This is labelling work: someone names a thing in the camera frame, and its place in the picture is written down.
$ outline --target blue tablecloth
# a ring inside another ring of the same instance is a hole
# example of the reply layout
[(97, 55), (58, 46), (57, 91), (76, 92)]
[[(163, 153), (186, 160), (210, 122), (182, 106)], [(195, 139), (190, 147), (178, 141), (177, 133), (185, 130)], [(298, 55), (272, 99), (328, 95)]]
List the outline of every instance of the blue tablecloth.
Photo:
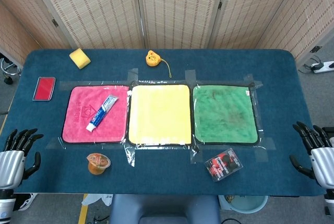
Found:
[[(184, 80), (186, 70), (195, 70), (198, 80), (243, 80), (253, 74), (263, 83), (257, 89), (261, 121), (271, 148), (256, 151), (231, 146), (244, 168), (220, 182), (213, 182), (202, 163), (191, 164), (189, 150), (137, 150), (131, 167), (121, 146), (57, 145), (61, 136), (70, 89), (68, 81), (127, 80), (128, 70), (138, 68), (139, 80), (169, 80), (164, 63), (148, 67), (147, 50), (84, 50), (91, 63), (79, 70), (70, 60), (72, 50), (38, 50), (25, 63), (0, 143), (12, 129), (37, 127), (44, 138), (35, 142), (33, 153), (42, 156), (40, 170), (23, 181), (17, 192), (118, 193), (118, 194), (235, 194), (235, 195), (319, 195), (313, 180), (292, 167), (289, 154), (309, 165), (302, 141), (292, 124), (310, 125), (306, 103), (292, 55), (283, 50), (156, 50), (171, 67), (173, 79)], [(49, 102), (32, 101), (39, 76), (55, 77)], [(207, 160), (221, 150), (204, 150)], [(87, 169), (86, 156), (101, 152), (112, 161), (111, 169), (94, 176)]]

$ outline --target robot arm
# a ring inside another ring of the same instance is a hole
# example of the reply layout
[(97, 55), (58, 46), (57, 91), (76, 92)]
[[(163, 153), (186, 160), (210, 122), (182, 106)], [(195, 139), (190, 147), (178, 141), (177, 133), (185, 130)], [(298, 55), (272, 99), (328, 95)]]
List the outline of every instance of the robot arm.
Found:
[(15, 129), (6, 139), (5, 147), (0, 152), (0, 223), (10, 222), (15, 203), (14, 189), (40, 167), (41, 155), (36, 152), (33, 166), (25, 169), (26, 156), (32, 144), (43, 137), (42, 134), (32, 135), (36, 131), (36, 128), (26, 129), (17, 134)]
[(292, 165), (302, 174), (315, 179), (325, 189), (334, 188), (334, 148), (327, 134), (318, 126), (309, 129), (304, 123), (297, 122), (293, 128), (299, 133), (312, 163), (312, 169), (302, 167), (297, 159), (290, 155)]

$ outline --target orange toy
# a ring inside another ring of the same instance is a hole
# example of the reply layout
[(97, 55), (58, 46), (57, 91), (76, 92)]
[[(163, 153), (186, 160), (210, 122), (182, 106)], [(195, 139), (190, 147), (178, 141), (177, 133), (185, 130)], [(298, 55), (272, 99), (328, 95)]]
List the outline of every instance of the orange toy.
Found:
[(154, 51), (152, 50), (148, 51), (148, 54), (146, 55), (147, 65), (157, 66), (161, 61), (164, 61), (167, 64), (168, 71), (169, 71), (169, 77), (172, 78), (171, 69), (169, 68), (167, 61), (165, 61), (163, 58), (157, 55)]

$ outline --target yellow towel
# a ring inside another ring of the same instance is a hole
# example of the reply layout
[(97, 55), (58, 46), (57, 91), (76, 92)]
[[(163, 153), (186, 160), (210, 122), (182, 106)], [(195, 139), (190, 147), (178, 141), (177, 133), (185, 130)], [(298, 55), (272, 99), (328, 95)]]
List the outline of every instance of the yellow towel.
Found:
[(69, 57), (73, 62), (79, 67), (79, 69), (83, 69), (85, 66), (87, 66), (90, 63), (89, 57), (80, 49), (78, 48), (74, 52), (71, 52), (69, 54)]
[(129, 140), (134, 144), (191, 144), (189, 88), (186, 85), (132, 89)]

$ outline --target chair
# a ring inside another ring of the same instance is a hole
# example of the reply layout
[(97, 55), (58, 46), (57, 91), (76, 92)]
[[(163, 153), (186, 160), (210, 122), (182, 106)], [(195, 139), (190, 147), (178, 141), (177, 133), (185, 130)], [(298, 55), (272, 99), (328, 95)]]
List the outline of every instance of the chair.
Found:
[(113, 197), (110, 223), (220, 224), (219, 209), (218, 197), (213, 195), (117, 194)]

